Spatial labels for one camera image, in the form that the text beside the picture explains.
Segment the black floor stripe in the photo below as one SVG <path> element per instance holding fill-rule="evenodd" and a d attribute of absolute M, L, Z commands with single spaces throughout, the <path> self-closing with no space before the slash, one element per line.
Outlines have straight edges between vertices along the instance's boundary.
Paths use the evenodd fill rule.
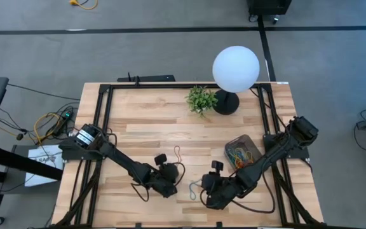
<path fill-rule="evenodd" d="M 363 26 L 265 27 L 265 31 L 366 31 L 366 25 L 363 25 Z"/>
<path fill-rule="evenodd" d="M 259 35 L 261 36 L 262 49 L 264 50 L 266 65 L 268 66 L 269 81 L 276 81 L 275 70 L 273 70 L 271 52 L 269 51 L 268 39 L 266 38 L 265 27 L 262 17 L 258 18 L 258 28 Z"/>
<path fill-rule="evenodd" d="M 30 30 L 0 31 L 0 35 L 41 35 L 41 34 L 121 34 L 157 32 L 245 32 L 258 31 L 258 27 L 176 27 L 137 29 L 71 29 L 71 30 Z"/>

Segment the plastic container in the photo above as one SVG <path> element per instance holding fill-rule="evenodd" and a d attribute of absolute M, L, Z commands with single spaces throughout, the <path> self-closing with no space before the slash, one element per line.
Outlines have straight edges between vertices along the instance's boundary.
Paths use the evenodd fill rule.
<path fill-rule="evenodd" d="M 262 156 L 255 143 L 246 134 L 227 143 L 224 154 L 233 169 L 254 163 Z"/>

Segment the green plant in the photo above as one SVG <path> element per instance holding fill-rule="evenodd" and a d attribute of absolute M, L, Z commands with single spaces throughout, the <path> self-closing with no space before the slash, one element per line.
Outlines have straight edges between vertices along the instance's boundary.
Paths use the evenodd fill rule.
<path fill-rule="evenodd" d="M 186 98 L 190 111 L 200 114 L 201 117 L 204 117 L 204 111 L 211 109 L 218 101 L 215 98 L 215 92 L 206 90 L 205 87 L 197 86 L 190 89 L 189 95 Z"/>

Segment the wooden tabletop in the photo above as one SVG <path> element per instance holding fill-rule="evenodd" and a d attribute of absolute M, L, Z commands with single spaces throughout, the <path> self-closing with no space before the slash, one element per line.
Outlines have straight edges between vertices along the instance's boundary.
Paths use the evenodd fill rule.
<path fill-rule="evenodd" d="M 84 86 L 76 119 L 78 128 L 85 123 L 93 123 L 99 85 L 100 83 L 86 83 Z M 272 83 L 272 88 L 278 115 L 288 123 L 296 115 L 290 87 L 288 84 Z M 205 113 L 205 118 L 189 111 L 185 99 L 188 92 L 188 89 L 114 91 L 109 127 L 118 136 L 118 149 L 133 160 L 155 166 L 154 157 L 160 153 L 165 153 L 169 162 L 176 162 L 173 148 L 180 146 L 186 175 L 178 185 L 176 195 L 163 198 L 150 190 L 149 201 L 143 202 L 130 186 L 132 179 L 127 171 L 113 161 L 105 160 L 93 226 L 135 226 L 137 222 L 142 223 L 142 226 L 215 226 L 217 221 L 221 221 L 224 226 L 281 225 L 277 208 L 272 214 L 249 212 L 234 204 L 219 211 L 207 209 L 200 202 L 201 188 L 197 186 L 193 188 L 197 195 L 196 200 L 190 199 L 189 183 L 208 173 L 212 169 L 212 160 L 224 162 L 222 176 L 232 173 L 233 170 L 223 155 L 224 145 L 230 140 L 248 134 L 264 153 L 264 127 L 258 98 L 251 91 L 238 93 L 240 106 L 234 114 L 223 116 L 211 110 Z M 102 106 L 100 125 L 104 109 L 105 103 Z M 271 130 L 274 130 L 271 120 L 269 116 Z M 69 209 L 78 163 L 69 162 L 65 165 L 52 223 L 62 219 Z M 314 218 L 322 221 L 310 168 L 296 159 L 288 160 L 288 164 L 296 196 Z M 82 171 L 83 168 L 76 196 L 79 193 Z M 275 191 L 270 169 L 266 172 L 266 178 L 268 185 Z M 143 188 L 139 192 L 146 194 Z M 288 199 L 283 195 L 288 220 L 291 221 Z M 86 222 L 89 199 L 90 197 L 86 199 L 81 222 Z M 237 201 L 254 209 L 270 210 L 272 206 L 269 192 L 262 180 L 254 191 Z"/>

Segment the black lamp base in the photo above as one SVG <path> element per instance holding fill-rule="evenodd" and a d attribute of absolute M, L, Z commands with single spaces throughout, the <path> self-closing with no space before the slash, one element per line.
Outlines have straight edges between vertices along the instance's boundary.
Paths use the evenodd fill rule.
<path fill-rule="evenodd" d="M 230 115 L 234 113 L 240 105 L 240 98 L 238 95 L 225 90 L 219 90 L 215 93 L 215 97 L 218 99 L 217 105 L 214 110 L 222 115 Z"/>

